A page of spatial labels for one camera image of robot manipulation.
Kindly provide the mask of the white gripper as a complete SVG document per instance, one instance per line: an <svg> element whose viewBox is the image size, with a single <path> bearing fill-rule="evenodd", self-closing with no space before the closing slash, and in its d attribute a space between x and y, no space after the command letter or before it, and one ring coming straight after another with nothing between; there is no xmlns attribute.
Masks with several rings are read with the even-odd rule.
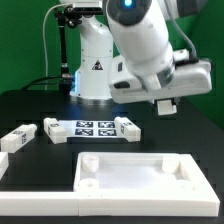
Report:
<svg viewBox="0 0 224 224"><path fill-rule="evenodd" d="M113 59L109 73L109 88L116 103L166 100L208 93L212 89L211 62L191 58L186 49L174 52L174 73L171 81L157 90L145 90L132 75L122 56Z"/></svg>

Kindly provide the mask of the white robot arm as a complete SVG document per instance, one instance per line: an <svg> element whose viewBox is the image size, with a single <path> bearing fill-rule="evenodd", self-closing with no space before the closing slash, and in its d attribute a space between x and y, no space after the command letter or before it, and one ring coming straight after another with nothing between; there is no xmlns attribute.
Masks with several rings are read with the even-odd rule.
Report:
<svg viewBox="0 0 224 224"><path fill-rule="evenodd" d="M80 28L81 66L71 96L85 103L162 100L207 93L211 62L175 51L166 26L208 0L59 0Z"/></svg>

